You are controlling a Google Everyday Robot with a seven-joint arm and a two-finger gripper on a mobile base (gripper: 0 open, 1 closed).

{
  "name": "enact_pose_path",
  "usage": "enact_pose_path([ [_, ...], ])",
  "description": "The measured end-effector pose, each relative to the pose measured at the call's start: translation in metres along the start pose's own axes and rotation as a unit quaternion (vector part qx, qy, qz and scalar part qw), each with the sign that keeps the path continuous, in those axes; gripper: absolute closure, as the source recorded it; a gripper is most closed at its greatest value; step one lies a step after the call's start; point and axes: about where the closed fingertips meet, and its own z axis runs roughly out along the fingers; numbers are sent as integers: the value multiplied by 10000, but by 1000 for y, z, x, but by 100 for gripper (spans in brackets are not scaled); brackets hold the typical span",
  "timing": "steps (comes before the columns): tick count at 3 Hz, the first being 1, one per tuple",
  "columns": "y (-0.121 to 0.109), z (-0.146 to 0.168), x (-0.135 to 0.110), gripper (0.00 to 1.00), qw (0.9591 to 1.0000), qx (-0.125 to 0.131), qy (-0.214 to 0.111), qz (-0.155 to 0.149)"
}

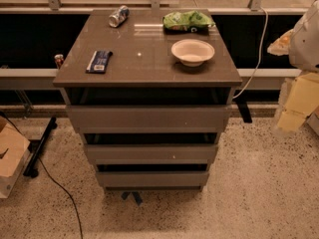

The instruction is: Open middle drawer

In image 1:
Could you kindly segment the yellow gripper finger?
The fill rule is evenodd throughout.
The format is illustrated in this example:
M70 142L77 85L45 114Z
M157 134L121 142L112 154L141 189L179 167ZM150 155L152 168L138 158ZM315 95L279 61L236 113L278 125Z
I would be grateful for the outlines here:
M275 56L284 56L289 54L290 39L293 30L289 30L276 39L267 48L267 52Z
M287 96L281 99L277 127L283 131L296 131L319 107L319 74L303 74L287 82Z

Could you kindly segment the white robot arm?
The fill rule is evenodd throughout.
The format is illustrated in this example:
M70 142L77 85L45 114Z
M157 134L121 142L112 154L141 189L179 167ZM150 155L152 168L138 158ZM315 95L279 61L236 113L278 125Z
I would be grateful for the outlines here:
M287 55L289 63L301 71L282 86L276 127L296 131L319 107L319 1L316 0L293 29L268 48L275 56Z

